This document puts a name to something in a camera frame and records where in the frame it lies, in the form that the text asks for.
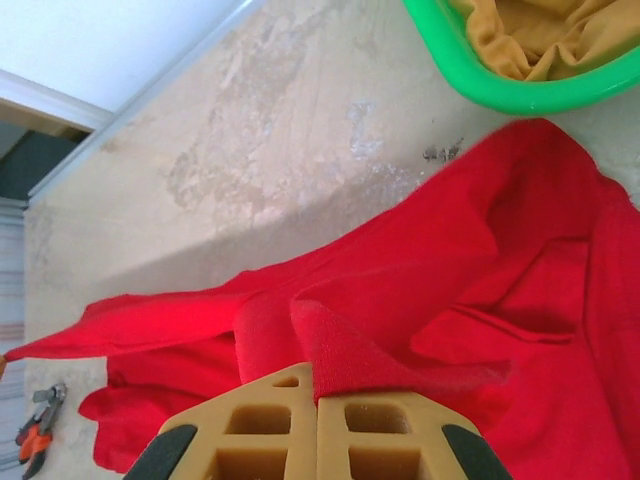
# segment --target floor stain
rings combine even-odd
[[[342,1],[329,2],[297,25],[291,15],[257,13],[260,34],[232,34],[222,47],[233,49],[219,79],[219,102],[208,113],[188,151],[178,155],[167,174],[167,191],[184,210],[198,208],[208,197],[245,200],[257,195],[251,185],[250,157],[271,135],[282,109],[281,100],[307,56],[308,39],[329,20]]]
[[[422,154],[428,163],[447,163],[453,160],[460,153],[464,138],[460,138],[457,142],[449,146],[449,148],[438,148],[435,145],[427,147]]]
[[[374,109],[375,104],[373,102],[354,102],[347,109],[347,117],[353,125],[350,148],[356,160],[371,158],[382,147],[382,140],[370,140],[365,134],[365,119],[371,115]]]

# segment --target mustard yellow cloth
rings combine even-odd
[[[516,80],[558,80],[640,45],[640,0],[450,0],[492,71]]]

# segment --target red cloth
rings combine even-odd
[[[517,479],[640,478],[640,213],[545,120],[513,123],[317,251],[122,296],[7,354],[108,357],[80,413],[123,472],[169,416],[300,361],[317,397],[411,389]]]

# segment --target orange-handled pliers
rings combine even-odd
[[[21,464],[28,463],[23,480],[33,477],[44,465],[47,448],[53,440],[53,424],[66,396],[67,387],[64,383],[33,394],[33,401],[38,404],[36,411],[16,436],[16,444],[20,447],[19,461]]]

